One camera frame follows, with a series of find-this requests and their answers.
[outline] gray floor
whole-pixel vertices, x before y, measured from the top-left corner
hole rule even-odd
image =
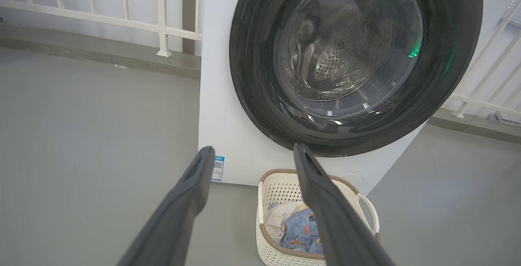
[[[114,265],[197,151],[193,79],[0,49],[0,265]],[[187,265],[262,265],[213,184]],[[370,193],[399,266],[518,265],[521,146],[427,125]]]

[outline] clothes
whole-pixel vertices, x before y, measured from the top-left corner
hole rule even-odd
[[[268,235],[278,244],[284,234],[284,221],[288,219],[293,211],[304,202],[287,202],[283,204],[272,203],[264,214],[264,226]]]
[[[315,214],[309,208],[298,211],[285,222],[285,233],[279,243],[290,250],[323,254]]]

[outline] round black door frame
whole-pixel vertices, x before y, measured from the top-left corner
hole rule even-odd
[[[483,0],[416,0],[424,21],[422,47],[406,83],[372,112],[346,120],[309,118],[283,92],[274,53],[300,0],[238,0],[230,34],[230,69],[239,101],[253,123],[281,146],[303,142],[318,156],[378,149],[425,122],[449,97],[478,41]]]

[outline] white railing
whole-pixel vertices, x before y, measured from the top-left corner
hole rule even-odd
[[[155,32],[159,35],[160,38],[160,50],[158,51],[158,55],[165,57],[171,55],[171,52],[168,50],[168,35],[178,36],[195,41],[203,41],[203,35],[199,34],[197,31],[197,23],[199,21],[199,0],[195,0],[195,32],[177,28],[170,28],[166,26],[166,0],[158,0],[158,24],[129,20],[128,0],[123,0],[123,19],[97,14],[93,0],[89,0],[91,12],[66,9],[63,6],[63,0],[56,1],[58,7],[34,4],[33,0],[26,0],[26,2],[14,0],[0,0],[0,7],[53,14],[58,15],[60,17],[81,19],[117,26],[125,26],[127,28],[145,30],[149,32]]]
[[[508,84],[512,84],[512,79],[519,73],[521,70],[521,63],[519,63],[512,72],[503,80],[501,85],[492,92],[489,99],[486,101],[482,98],[482,95],[484,95],[484,91],[487,89],[487,86],[493,81],[497,80],[499,71],[503,69],[505,66],[506,58],[509,55],[516,55],[513,53],[513,50],[517,48],[520,45],[521,42],[521,31],[519,31],[510,44],[506,47],[506,49],[502,52],[502,54],[495,60],[492,67],[485,73],[483,78],[475,85],[472,86],[471,92],[469,95],[460,95],[461,91],[463,89],[463,86],[465,86],[466,81],[476,73],[476,69],[480,66],[481,63],[484,62],[484,57],[487,56],[489,51],[493,48],[492,46],[497,41],[497,38],[500,36],[500,34],[505,30],[506,25],[510,22],[514,14],[517,12],[519,8],[521,8],[521,0],[516,0],[516,3],[512,5],[514,8],[510,10],[508,15],[503,18],[501,24],[497,27],[495,32],[493,33],[492,37],[489,39],[489,41],[486,43],[485,47],[482,49],[482,51],[478,54],[478,56],[474,59],[471,66],[468,68],[467,72],[463,76],[461,83],[458,85],[456,90],[450,95],[450,99],[454,99],[456,101],[461,101],[463,104],[453,112],[454,115],[458,116],[459,118],[463,118],[464,114],[469,112],[469,108],[471,106],[479,106],[481,108],[488,108],[490,110],[495,110],[498,112],[503,112],[506,114],[510,114],[513,116],[521,117],[521,112],[519,110],[516,110],[516,106],[514,106],[515,101],[519,98],[521,95],[521,83],[515,90],[508,95],[506,100],[503,101],[502,104],[494,103],[497,99],[497,96],[504,92],[506,89],[506,86]]]

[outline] white washing machine body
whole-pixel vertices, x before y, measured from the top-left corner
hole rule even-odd
[[[482,28],[475,53],[482,49],[512,0],[484,0]],[[216,181],[258,185],[271,169],[294,169],[293,152],[260,131],[242,107],[230,73],[230,28],[238,0],[204,0],[199,148],[211,145],[222,157]],[[368,194],[418,135],[406,136],[358,155],[318,158],[327,173],[344,177]]]

